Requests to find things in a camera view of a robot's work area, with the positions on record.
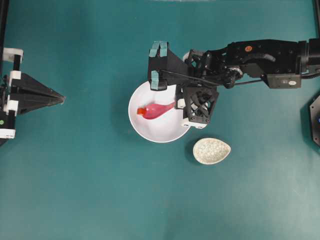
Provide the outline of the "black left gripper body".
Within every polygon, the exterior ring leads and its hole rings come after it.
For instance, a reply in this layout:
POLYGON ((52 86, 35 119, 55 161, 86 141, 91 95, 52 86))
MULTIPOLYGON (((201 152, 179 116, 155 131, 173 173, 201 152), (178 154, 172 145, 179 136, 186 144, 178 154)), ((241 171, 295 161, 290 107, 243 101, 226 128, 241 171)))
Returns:
POLYGON ((16 136, 15 121, 18 114, 19 101, 11 99, 13 80, 21 80, 20 64, 24 51, 18 48, 3 49, 2 61, 13 63, 13 69, 3 79, 0 86, 0 139, 11 140, 16 136))

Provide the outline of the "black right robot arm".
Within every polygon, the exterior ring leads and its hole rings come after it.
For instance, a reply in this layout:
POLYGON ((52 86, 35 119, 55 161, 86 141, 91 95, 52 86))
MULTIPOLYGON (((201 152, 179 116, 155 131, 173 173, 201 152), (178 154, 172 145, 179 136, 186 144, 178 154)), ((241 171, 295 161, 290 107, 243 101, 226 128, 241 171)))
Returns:
POLYGON ((183 125, 204 128, 219 97, 218 87, 231 89, 244 75, 270 89, 296 89, 302 80, 320 75, 320 41, 252 40, 218 50, 190 50, 177 57, 167 42, 153 43, 147 80, 152 91, 175 86, 175 107, 183 111, 183 125))

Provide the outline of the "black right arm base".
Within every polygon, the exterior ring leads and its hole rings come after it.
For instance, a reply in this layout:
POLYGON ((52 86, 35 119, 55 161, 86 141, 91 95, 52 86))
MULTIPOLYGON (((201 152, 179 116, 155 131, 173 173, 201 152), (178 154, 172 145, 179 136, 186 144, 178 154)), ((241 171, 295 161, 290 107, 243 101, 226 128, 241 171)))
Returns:
POLYGON ((320 96, 317 96, 309 105, 309 119, 312 140, 320 146, 320 96))

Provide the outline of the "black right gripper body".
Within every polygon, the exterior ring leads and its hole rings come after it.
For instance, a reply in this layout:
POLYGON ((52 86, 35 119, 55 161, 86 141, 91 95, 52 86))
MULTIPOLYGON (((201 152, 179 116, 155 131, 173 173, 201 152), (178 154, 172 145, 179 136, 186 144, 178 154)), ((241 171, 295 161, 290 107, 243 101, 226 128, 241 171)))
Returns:
POLYGON ((193 70, 170 49, 167 41, 154 41, 148 54, 147 80, 152 91, 164 91, 168 86, 196 87, 190 77, 193 70))

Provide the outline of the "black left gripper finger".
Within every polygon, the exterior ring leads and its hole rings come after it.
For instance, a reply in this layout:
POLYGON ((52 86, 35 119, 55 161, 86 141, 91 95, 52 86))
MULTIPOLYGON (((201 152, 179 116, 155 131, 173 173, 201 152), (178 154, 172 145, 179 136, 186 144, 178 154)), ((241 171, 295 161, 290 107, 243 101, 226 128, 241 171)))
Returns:
POLYGON ((11 86, 18 87, 22 90, 36 93, 43 96, 49 96, 49 97, 59 98, 63 100, 65 99, 63 95, 59 94, 52 88, 45 86, 41 82, 37 81, 33 77, 23 72, 21 73, 20 79, 17 79, 16 77, 14 77, 11 80, 11 86))
POLYGON ((64 96, 10 96, 8 111, 13 111, 15 115, 23 115, 40 108, 63 104, 65 99, 64 96))

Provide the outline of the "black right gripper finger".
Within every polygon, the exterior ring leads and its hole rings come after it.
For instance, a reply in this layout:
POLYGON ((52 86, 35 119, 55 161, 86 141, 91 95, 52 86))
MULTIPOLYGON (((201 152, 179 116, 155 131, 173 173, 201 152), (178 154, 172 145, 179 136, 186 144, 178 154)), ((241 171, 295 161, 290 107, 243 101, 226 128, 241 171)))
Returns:
POLYGON ((176 85, 175 87, 175 108, 184 109, 186 106, 183 88, 181 85, 176 85))
POLYGON ((183 120, 184 127, 205 128, 211 122, 219 93, 217 87, 183 87, 183 120))

